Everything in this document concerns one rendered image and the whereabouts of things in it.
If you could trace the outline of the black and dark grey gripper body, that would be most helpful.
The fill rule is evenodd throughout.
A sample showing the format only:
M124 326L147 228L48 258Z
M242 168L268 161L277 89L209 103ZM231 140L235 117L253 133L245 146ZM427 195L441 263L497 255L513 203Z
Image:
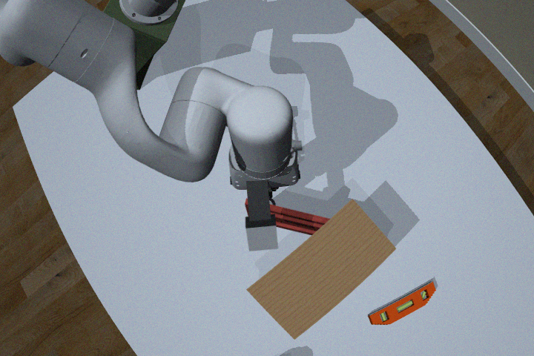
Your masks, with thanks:
M280 174L278 174L279 176L277 175L275 178L271 177L268 179L257 179L250 177L240 169L235 159L233 146L231 145L228 158L232 185L237 190L247 190L246 181L268 180L268 188L295 185L299 180L298 154L296 154L297 152L294 152L293 158L289 160L286 168Z

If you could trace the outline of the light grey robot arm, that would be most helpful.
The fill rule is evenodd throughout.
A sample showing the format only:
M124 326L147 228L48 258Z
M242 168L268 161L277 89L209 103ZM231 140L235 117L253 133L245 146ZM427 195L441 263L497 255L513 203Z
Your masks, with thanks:
M38 62L89 90L118 146L161 174L205 179L227 124L237 164L250 177L277 176L302 150L301 141L291 142L293 111L281 92L211 67L184 72L157 136L139 106L135 32L85 0L0 0L0 17L5 61ZM278 249L268 180L246 181L246 187L249 251Z

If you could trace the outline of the orange spirit level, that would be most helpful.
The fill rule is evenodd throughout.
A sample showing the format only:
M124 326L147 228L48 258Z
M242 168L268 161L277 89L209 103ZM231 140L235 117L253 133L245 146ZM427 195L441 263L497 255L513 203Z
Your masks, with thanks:
M423 294L421 295L422 291ZM394 301L393 303L390 303L389 305L384 306L383 308L378 309L377 311L374 311L371 314L368 314L369 321L371 325L388 325L394 323L402 317L405 317L408 314L411 314L412 312L416 311L417 309L425 306L431 298L432 294L434 294L434 291L436 291L436 289L434 283L431 281L425 284L424 286L421 286L419 289L416 289L413 292L405 295L404 297ZM380 315L382 317L383 322L380 318Z

